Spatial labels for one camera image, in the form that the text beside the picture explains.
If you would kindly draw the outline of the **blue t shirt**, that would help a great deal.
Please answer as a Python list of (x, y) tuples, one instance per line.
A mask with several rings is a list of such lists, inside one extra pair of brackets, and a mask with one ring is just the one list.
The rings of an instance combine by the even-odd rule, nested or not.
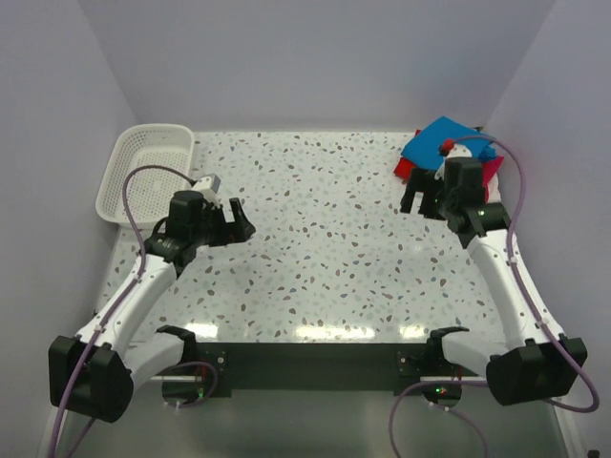
[[(442, 144), (447, 139), (457, 140), (470, 135), (480, 135), (480, 132), (441, 116), (410, 140), (401, 156), (419, 168), (437, 170), (443, 162), (439, 153)], [(487, 140), (465, 139), (460, 144), (466, 146), (482, 162), (496, 158), (496, 150)]]

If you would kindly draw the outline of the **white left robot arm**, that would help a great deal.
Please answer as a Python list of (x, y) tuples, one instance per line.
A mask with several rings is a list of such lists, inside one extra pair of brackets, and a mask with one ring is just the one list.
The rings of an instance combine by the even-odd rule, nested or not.
[(171, 368), (191, 372), (201, 357), (194, 332), (172, 325), (148, 343), (130, 343), (158, 299), (176, 282), (202, 246), (248, 241), (256, 232), (238, 198), (222, 206), (199, 191), (176, 192), (169, 214), (143, 242), (144, 252), (107, 304), (73, 337), (57, 337), (49, 348), (50, 399), (58, 409), (113, 423), (135, 391)]

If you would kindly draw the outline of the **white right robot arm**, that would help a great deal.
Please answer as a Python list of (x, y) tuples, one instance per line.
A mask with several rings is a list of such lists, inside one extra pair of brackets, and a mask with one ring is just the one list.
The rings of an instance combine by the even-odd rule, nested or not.
[(462, 326), (435, 329), (425, 362), (438, 375), (457, 365), (484, 378), (496, 401), (511, 406), (566, 395), (587, 359), (582, 339), (570, 338), (545, 307), (510, 231), (500, 202), (488, 202), (483, 166), (475, 158), (446, 160), (441, 176), (411, 171), (400, 210), (415, 196), (419, 214), (447, 222), (467, 250), (490, 291), (504, 343), (491, 343)]

